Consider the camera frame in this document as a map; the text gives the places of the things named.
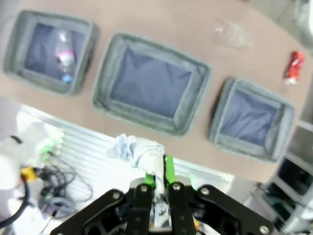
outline red can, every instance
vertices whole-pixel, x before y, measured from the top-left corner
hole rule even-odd
[[[285,82],[287,84],[297,84],[303,61],[303,53],[294,51],[291,54],[291,60],[285,72]]]

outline white device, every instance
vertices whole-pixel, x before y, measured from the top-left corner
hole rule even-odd
[[[19,185],[23,166],[39,166],[43,149],[55,143],[56,129],[43,122],[33,122],[15,134],[16,138],[8,137],[0,143],[0,190]]]

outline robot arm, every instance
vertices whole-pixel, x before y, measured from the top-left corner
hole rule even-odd
[[[198,190],[173,182],[166,189],[171,212],[172,230],[166,235],[195,235],[194,220],[205,223],[221,235],[269,235],[273,225],[210,185]],[[148,235],[153,187],[140,184],[126,194],[112,189],[69,218],[51,235],[107,235],[126,225],[121,234]]]

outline yellow connector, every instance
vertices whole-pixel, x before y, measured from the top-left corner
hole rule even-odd
[[[38,178],[34,171],[34,168],[32,168],[31,166],[23,168],[21,172],[25,176],[27,182],[33,182]]]

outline gray fabric bin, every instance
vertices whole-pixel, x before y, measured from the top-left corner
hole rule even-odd
[[[94,107],[114,117],[182,136],[189,130],[210,69],[146,39],[116,34],[101,64]]]
[[[209,140],[232,153],[276,162],[283,155],[294,118],[292,105],[270,91],[240,79],[226,81]]]
[[[63,75],[55,57],[58,29],[72,31],[75,73],[71,83]],[[85,19],[53,13],[21,11],[8,44],[4,72],[9,78],[59,95],[72,95],[81,89],[98,36],[96,26]]]

